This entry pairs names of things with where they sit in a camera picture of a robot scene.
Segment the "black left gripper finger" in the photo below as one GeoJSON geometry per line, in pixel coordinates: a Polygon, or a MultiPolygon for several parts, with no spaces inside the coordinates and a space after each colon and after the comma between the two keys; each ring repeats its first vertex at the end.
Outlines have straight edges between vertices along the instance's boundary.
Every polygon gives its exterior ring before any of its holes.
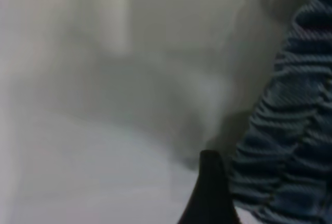
{"type": "Polygon", "coordinates": [[[217,151],[203,150],[200,152],[198,178],[178,223],[240,223],[228,188],[223,160],[217,151]]]}

